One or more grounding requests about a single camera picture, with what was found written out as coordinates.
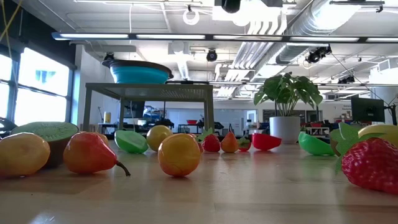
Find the blue collapsible colander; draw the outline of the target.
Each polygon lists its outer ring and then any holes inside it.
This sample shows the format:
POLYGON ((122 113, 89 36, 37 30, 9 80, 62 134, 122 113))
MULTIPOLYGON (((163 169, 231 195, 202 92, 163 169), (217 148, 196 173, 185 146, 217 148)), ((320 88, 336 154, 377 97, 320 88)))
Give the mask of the blue collapsible colander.
POLYGON ((118 84, 165 84, 174 76, 171 69, 158 63, 138 60, 103 60, 118 84))

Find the orange toy pear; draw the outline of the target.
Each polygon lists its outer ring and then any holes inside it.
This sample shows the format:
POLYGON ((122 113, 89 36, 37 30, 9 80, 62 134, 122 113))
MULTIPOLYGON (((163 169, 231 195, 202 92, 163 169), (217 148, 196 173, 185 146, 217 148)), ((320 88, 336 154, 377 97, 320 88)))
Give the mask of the orange toy pear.
POLYGON ((232 125, 228 127, 228 133, 221 141, 221 150, 226 153, 235 153, 239 149, 238 140, 233 133, 232 125))
POLYGON ((173 177, 192 173, 201 160, 197 140, 189 134, 173 134, 165 138, 158 149, 158 162, 162 171, 173 177))
POLYGON ((82 132, 72 136, 63 152, 63 161, 68 170, 76 174, 94 174, 118 166, 126 176, 131 175, 106 142, 95 133, 82 132))

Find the yellow toy lemon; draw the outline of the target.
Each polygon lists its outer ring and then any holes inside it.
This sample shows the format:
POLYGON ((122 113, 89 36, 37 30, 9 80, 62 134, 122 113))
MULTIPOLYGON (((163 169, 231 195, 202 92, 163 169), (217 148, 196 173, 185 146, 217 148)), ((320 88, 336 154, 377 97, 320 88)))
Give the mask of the yellow toy lemon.
POLYGON ((365 134, 380 133, 380 138, 390 142, 398 148, 398 126, 392 124, 373 124, 366 126, 358 131, 358 136, 362 137, 365 134))
POLYGON ((164 125, 157 125, 152 127, 146 136, 146 141, 148 146, 154 151, 157 152, 162 141, 173 135, 171 129, 164 125))

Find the green perforated metal riser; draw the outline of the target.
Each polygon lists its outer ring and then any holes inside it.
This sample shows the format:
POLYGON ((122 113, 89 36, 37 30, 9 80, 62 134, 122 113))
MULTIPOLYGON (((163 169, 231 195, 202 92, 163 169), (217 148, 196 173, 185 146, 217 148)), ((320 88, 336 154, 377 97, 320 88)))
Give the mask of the green perforated metal riser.
POLYGON ((120 101, 119 129, 123 128, 124 103, 130 101, 202 102, 205 129, 215 127, 213 86, 192 84, 87 83, 83 130, 90 130, 91 96, 95 91, 120 101))

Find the overhead LED light bar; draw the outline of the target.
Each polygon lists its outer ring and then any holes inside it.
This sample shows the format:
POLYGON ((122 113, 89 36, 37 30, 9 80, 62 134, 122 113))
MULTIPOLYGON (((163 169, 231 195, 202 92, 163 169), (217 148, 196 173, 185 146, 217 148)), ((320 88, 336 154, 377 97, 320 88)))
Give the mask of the overhead LED light bar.
POLYGON ((55 40, 192 40, 225 42, 282 42, 310 44, 398 44, 398 37, 378 36, 302 36, 241 34, 174 34, 174 33, 63 33, 53 32, 55 40))

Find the green plant in white pot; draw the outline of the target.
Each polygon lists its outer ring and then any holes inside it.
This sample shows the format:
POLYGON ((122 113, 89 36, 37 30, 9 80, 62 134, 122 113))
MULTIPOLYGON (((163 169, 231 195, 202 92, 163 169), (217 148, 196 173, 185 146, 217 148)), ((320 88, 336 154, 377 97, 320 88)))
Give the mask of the green plant in white pot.
POLYGON ((267 100, 276 104, 280 115, 269 119, 270 134, 280 138, 284 144, 295 144, 300 134, 300 118, 292 113, 296 104, 302 101, 312 108, 323 100, 318 87, 307 77, 293 76, 291 72, 276 75, 265 80, 254 94, 254 104, 267 100))

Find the small orange toy peach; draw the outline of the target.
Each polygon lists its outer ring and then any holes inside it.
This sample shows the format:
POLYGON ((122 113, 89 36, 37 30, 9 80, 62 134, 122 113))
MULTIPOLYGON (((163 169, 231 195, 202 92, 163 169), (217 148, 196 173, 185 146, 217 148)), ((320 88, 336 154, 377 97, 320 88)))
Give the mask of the small orange toy peach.
POLYGON ((50 146, 33 133, 17 133, 0 140, 0 177, 21 177, 43 168, 50 146))
POLYGON ((107 138, 104 134, 97 133, 97 132, 94 132, 94 134, 96 134, 97 136, 99 136, 107 146, 109 145, 108 138, 107 138))

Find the black ceiling spotlight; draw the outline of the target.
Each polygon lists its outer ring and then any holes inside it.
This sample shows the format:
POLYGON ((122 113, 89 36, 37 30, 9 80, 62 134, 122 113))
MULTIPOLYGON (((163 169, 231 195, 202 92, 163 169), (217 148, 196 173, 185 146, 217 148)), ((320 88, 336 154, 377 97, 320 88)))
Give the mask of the black ceiling spotlight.
POLYGON ((321 59, 332 53, 330 45, 326 47, 317 47, 315 50, 309 51, 309 55, 305 58, 305 61, 309 64, 318 63, 321 59))

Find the large window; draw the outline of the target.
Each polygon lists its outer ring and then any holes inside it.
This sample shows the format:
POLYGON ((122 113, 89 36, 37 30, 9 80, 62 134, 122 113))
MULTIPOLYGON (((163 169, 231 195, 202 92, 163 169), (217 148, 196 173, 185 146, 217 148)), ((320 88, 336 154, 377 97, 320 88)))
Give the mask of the large window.
POLYGON ((16 125, 66 121, 70 69, 32 49, 0 53, 0 117, 16 125))

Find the black computer monitor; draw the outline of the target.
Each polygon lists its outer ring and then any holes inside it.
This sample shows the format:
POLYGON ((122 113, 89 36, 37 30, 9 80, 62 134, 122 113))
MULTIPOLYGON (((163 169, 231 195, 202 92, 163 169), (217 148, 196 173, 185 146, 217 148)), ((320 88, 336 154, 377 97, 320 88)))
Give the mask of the black computer monitor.
POLYGON ((383 100, 370 98, 351 98, 353 121, 385 122, 383 100))

